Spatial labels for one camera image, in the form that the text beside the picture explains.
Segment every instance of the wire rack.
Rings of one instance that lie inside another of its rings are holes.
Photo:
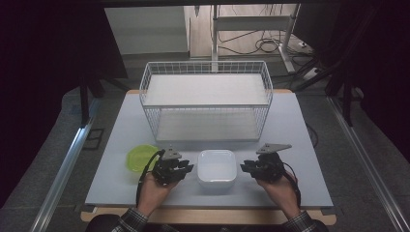
[[[139,90],[157,141],[258,140],[273,95],[263,61],[148,63]]]

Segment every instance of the metal rail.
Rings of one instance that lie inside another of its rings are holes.
[[[337,119],[345,132],[348,140],[355,150],[356,156],[359,159],[367,177],[369,178],[377,196],[379,197],[383,207],[385,208],[390,220],[395,226],[396,231],[410,231],[408,220],[404,217],[403,212],[395,201],[395,197],[389,191],[388,187],[380,177],[379,172],[371,161],[368,153],[360,141],[359,136],[355,133],[355,130],[348,126],[344,121],[341,112],[341,107],[336,99],[328,98]]]
[[[45,197],[43,205],[40,208],[30,231],[45,231],[48,227],[55,208],[57,207],[58,201],[60,200],[64,188],[69,181],[75,162],[81,152],[82,145],[84,144],[87,134],[93,125],[93,121],[99,107],[100,100],[93,100],[90,105],[90,119],[88,124],[85,125],[84,128],[80,128],[75,135],[73,143],[66,154],[63,163],[61,164],[60,170],[58,171],[57,176],[55,177],[54,182]]]

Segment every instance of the wooden table edge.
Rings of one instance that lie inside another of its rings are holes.
[[[128,208],[95,207],[93,212],[81,212],[83,221],[90,221],[97,215],[123,215]],[[337,221],[336,215],[323,215],[320,210],[307,210],[313,218],[326,225]],[[157,209],[148,220],[160,224],[282,224],[287,221],[281,210],[256,209]]]

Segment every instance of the white table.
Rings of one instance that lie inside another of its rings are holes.
[[[99,209],[104,207],[105,210],[101,213],[106,213],[106,210],[109,211],[110,207],[117,207],[111,208],[111,211],[120,214],[125,212],[126,208],[134,205],[139,175],[129,171],[126,167],[129,150],[140,144],[153,144],[161,148],[169,146],[169,144],[156,143],[140,105],[139,96],[136,93],[133,91],[128,92],[124,99],[85,201],[85,204],[97,206]],[[180,223],[181,219],[179,217],[172,217],[174,220],[170,217],[163,217],[163,214],[166,214],[169,210],[172,211],[172,209],[202,211],[201,214],[204,213],[204,210],[210,213],[209,209],[218,211],[218,213],[210,215],[211,218],[214,218],[211,223],[218,223],[218,219],[214,216],[226,210],[238,213],[252,209],[263,215],[266,215],[267,211],[280,215],[277,211],[273,211],[275,205],[268,198],[263,188],[248,173],[242,172],[239,166],[240,163],[243,163],[243,160],[256,160],[255,151],[265,143],[292,145],[291,149],[278,153],[284,162],[293,167],[299,179],[302,209],[316,210],[312,213],[319,216],[321,215],[319,214],[321,208],[333,207],[296,96],[292,93],[281,93],[274,94],[265,128],[258,142],[173,143],[173,148],[181,153],[183,159],[190,160],[192,164],[196,164],[197,155],[203,150],[226,149],[232,151],[238,162],[238,176],[235,185],[229,190],[209,191],[198,184],[196,168],[194,168],[191,173],[187,174],[186,179],[180,182],[171,192],[163,203],[163,209],[158,211],[157,214],[153,214],[153,217],[151,217],[153,221]],[[193,218],[193,223],[199,221],[201,223],[209,222],[205,220],[207,220],[206,217],[202,220]],[[260,220],[261,218],[254,220],[254,223],[261,223]],[[285,218],[266,218],[266,220],[268,221],[263,223],[271,223],[269,221],[277,223],[285,220]],[[335,222],[336,217],[330,216],[328,224]]]

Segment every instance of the gray floor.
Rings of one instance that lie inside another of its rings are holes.
[[[162,57],[164,60],[181,58],[183,56],[178,55]],[[151,59],[158,61],[158,57],[155,56],[126,57],[125,64],[130,79],[120,81],[137,88],[144,64]],[[265,60],[268,62],[271,75],[285,74],[277,57]],[[291,78],[288,76],[273,77],[277,88],[288,87],[289,80]],[[301,81],[297,79],[293,84],[297,85]],[[317,132],[319,140],[315,147],[316,155],[336,206],[337,223],[329,226],[330,231],[395,231],[324,95],[323,88],[326,82],[323,80],[310,86],[298,93],[297,97],[306,122]],[[86,222],[80,220],[80,210],[125,96],[125,93],[115,86],[105,82],[103,85],[106,93],[101,99],[102,105],[93,124],[93,129],[104,129],[101,146],[96,150],[83,150],[80,153],[47,231],[84,231],[87,226]],[[28,231],[43,204],[78,130],[78,90],[70,91],[63,98],[62,105],[63,109],[53,131],[26,175],[0,210],[1,231]],[[355,131],[403,213],[410,215],[409,163],[367,118],[360,108],[359,101],[352,104],[352,119]],[[94,145],[93,141],[88,141],[84,146]]]

